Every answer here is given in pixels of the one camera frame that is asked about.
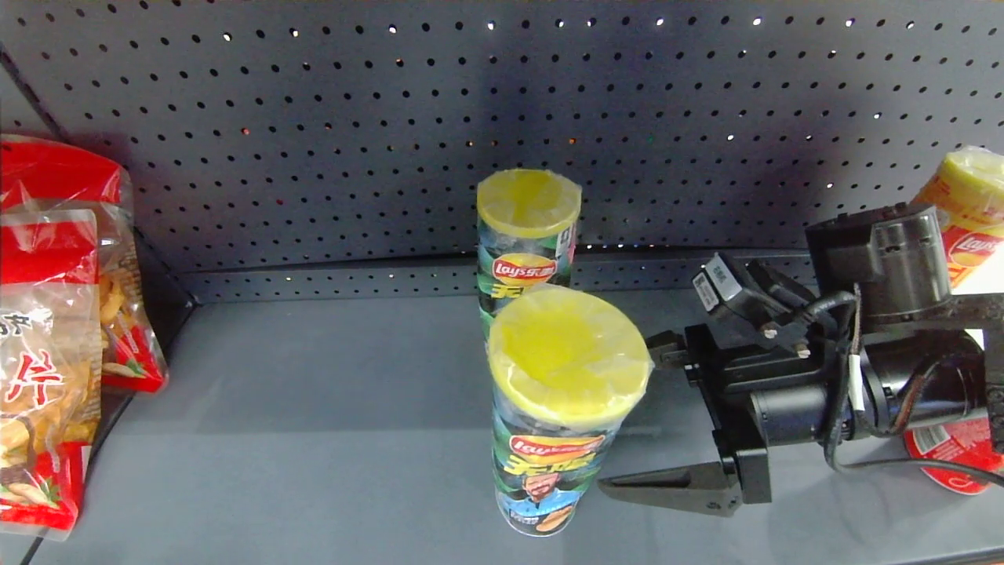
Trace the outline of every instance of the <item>red can bottom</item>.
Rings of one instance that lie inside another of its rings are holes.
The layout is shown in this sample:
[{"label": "red can bottom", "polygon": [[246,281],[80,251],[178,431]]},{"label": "red can bottom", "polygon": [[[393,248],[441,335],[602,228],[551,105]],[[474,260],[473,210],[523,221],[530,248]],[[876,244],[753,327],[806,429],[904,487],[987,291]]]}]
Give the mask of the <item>red can bottom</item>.
[{"label": "red can bottom", "polygon": [[[987,418],[910,430],[903,440],[915,460],[955,462],[994,473],[1004,468],[1004,456],[995,454],[991,446]],[[938,485],[960,495],[979,495],[989,487],[963,473],[943,469],[923,471]]]}]

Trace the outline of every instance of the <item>wire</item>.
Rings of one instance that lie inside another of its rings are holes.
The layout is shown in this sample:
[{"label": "wire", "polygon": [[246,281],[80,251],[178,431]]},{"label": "wire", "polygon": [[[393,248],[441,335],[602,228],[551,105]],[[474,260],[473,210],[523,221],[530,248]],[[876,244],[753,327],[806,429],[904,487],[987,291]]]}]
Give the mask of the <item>wire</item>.
[{"label": "wire", "polygon": [[851,295],[846,291],[836,291],[835,293],[830,293],[825,297],[816,299],[815,301],[802,307],[800,310],[810,316],[812,320],[815,320],[823,312],[829,312],[838,306],[846,306],[855,302],[857,302],[857,299],[854,295]]},{"label": "wire", "polygon": [[[854,322],[853,322],[853,334],[851,336],[849,352],[850,354],[857,355],[860,353],[860,337],[861,337],[861,302],[860,302],[860,288],[854,284]],[[846,343],[837,344],[838,359],[842,359],[844,348]],[[923,390],[924,385],[927,384],[928,379],[931,374],[934,373],[935,369],[944,360],[944,355],[934,358],[928,367],[920,374],[915,374],[907,382],[908,392],[907,396],[903,402],[903,408],[898,414],[896,422],[894,423],[893,430],[903,427],[899,433],[895,435],[902,434],[903,431],[907,429],[910,422],[910,415],[913,412],[914,404],[917,398],[920,396],[921,390]],[[918,467],[921,469],[944,469],[946,471],[953,471],[956,473],[961,473],[963,475],[968,475],[972,479],[986,482],[990,485],[996,485],[998,487],[1004,488],[1004,476],[998,475],[993,472],[984,471],[975,467],[970,467],[962,464],[957,464],[955,462],[945,462],[941,460],[915,460],[910,458],[902,458],[895,460],[875,460],[870,462],[861,462],[856,464],[841,464],[836,461],[836,447],[840,445],[842,440],[842,415],[847,406],[847,392],[849,389],[850,372],[849,367],[846,363],[837,363],[840,367],[840,376],[837,381],[837,385],[833,393],[836,395],[834,401],[830,403],[830,409],[828,410],[826,417],[826,436],[823,438],[823,459],[826,461],[826,465],[830,467],[833,471],[841,474],[865,471],[869,469],[877,469],[884,467]],[[868,430],[873,436],[880,436],[877,430],[868,420],[867,414],[861,411],[853,411],[853,419],[855,426],[861,426]]]},{"label": "wire", "polygon": [[850,353],[861,354],[861,286],[854,282],[854,333],[850,339]]},{"label": "wire", "polygon": [[919,467],[922,469],[944,469],[946,471],[954,471],[956,473],[968,475],[973,479],[979,479],[980,481],[985,481],[991,485],[996,485],[998,487],[1004,488],[1004,476],[1000,476],[996,473],[992,473],[989,471],[983,471],[982,469],[977,469],[975,467],[969,467],[954,462],[943,462],[941,460],[910,460],[910,459],[876,460],[871,462],[862,462],[859,464],[839,465],[839,468],[842,472],[846,472],[846,471],[862,471],[866,469],[873,469],[880,467],[895,467],[895,466],[909,466],[909,467]]}]

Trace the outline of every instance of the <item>black cable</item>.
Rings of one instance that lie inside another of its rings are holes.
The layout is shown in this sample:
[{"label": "black cable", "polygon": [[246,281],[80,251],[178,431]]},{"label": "black cable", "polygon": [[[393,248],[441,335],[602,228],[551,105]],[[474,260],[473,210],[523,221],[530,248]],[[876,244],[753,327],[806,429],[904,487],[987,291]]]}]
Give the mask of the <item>black cable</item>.
[{"label": "black cable", "polygon": [[856,302],[857,299],[854,298],[854,295],[846,291],[836,291],[803,306],[799,311],[804,312],[812,320],[815,320],[823,312],[829,312],[836,307],[847,306]]},{"label": "black cable", "polygon": [[911,460],[911,459],[875,460],[871,462],[862,462],[859,464],[839,465],[839,467],[842,471],[861,471],[870,468],[894,467],[899,465],[926,468],[926,469],[944,469],[946,471],[954,471],[956,473],[968,475],[973,479],[979,479],[991,485],[996,485],[998,487],[1004,488],[1004,476],[1000,476],[996,473],[992,473],[989,471],[983,471],[982,469],[977,469],[975,467],[969,467],[954,462],[943,462],[941,460]]},{"label": "black cable", "polygon": [[[859,296],[857,286],[855,285],[854,287],[855,287],[854,295],[852,295],[851,298]],[[860,303],[857,302],[854,309],[856,312],[855,318],[860,316],[859,306]],[[859,328],[860,328],[859,321],[855,319],[854,320],[855,335],[852,337],[851,344],[849,344],[851,347],[856,347],[859,344],[859,336],[857,335],[860,331]],[[846,359],[846,355],[848,353],[847,347],[848,343],[846,339],[842,339],[837,344],[836,357],[838,360]],[[929,365],[923,371],[921,378],[918,378],[916,383],[913,384],[913,387],[915,388],[914,390],[915,393],[919,395],[920,390],[923,389],[924,384],[926,384],[927,379],[930,377],[930,374],[934,373],[934,369],[941,364],[941,361],[942,361],[941,357],[934,359],[931,365]],[[833,401],[829,403],[829,409],[827,410],[826,414],[826,427],[825,427],[826,435],[823,437],[823,445],[822,445],[823,459],[826,461],[826,465],[828,465],[830,469],[832,469],[837,473],[850,473],[856,471],[863,471],[867,469],[876,469],[882,467],[894,467],[894,466],[919,467],[921,469],[944,469],[946,471],[953,471],[956,473],[961,473],[963,475],[968,475],[972,479],[984,481],[990,485],[996,485],[998,487],[1004,488],[1004,476],[998,475],[993,472],[984,471],[982,469],[978,469],[975,467],[957,464],[954,462],[945,462],[941,460],[915,460],[911,458],[902,458],[895,460],[875,460],[870,462],[861,462],[848,465],[844,465],[837,462],[836,447],[840,445],[841,441],[841,436],[842,436],[841,427],[843,423],[843,412],[844,410],[846,410],[847,407],[847,401],[848,401],[847,389],[850,386],[849,366],[847,365],[846,362],[838,361],[838,364],[840,366],[839,378],[837,379],[836,386],[832,391],[832,394],[836,396],[834,397]],[[914,377],[911,377],[910,380],[913,381],[917,376],[918,375],[915,374]],[[906,414],[903,414],[903,411],[901,410],[901,415],[905,416],[905,418],[903,418],[903,423],[902,423],[904,430],[906,430],[907,425],[909,425],[910,412],[913,411],[913,404],[914,403],[911,402],[909,407],[906,405],[904,406],[904,409],[909,409],[909,411]],[[876,432],[874,430],[874,427],[871,426],[871,422],[867,419],[867,415],[864,412],[854,411],[852,412],[852,415],[855,425],[863,426],[866,429],[870,429],[869,432],[871,432],[872,434]]]}]

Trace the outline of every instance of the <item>plastic bag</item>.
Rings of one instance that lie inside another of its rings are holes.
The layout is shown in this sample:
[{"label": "plastic bag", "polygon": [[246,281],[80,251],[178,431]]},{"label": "plastic bag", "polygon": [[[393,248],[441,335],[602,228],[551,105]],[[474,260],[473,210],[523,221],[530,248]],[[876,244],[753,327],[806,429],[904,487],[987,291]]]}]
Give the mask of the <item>plastic bag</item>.
[{"label": "plastic bag", "polygon": [[94,213],[103,382],[159,391],[167,384],[168,368],[143,306],[129,175],[113,161],[54,142],[4,135],[2,148],[4,213],[69,209]]},{"label": "plastic bag", "polygon": [[0,216],[0,526],[76,523],[100,419],[94,214]]}]

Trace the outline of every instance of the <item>transparent packaging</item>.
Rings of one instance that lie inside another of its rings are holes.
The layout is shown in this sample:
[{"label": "transparent packaging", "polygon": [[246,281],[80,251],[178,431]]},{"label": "transparent packaging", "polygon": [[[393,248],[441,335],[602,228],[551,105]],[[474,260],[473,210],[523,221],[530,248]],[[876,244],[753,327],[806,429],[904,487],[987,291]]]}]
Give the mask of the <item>transparent packaging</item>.
[{"label": "transparent packaging", "polygon": [[67,145],[3,135],[0,210],[85,209],[97,222],[104,383],[157,392],[168,367],[144,309],[132,184],[117,163]]},{"label": "transparent packaging", "polygon": [[4,214],[0,247],[0,529],[64,539],[100,419],[94,214]]}]

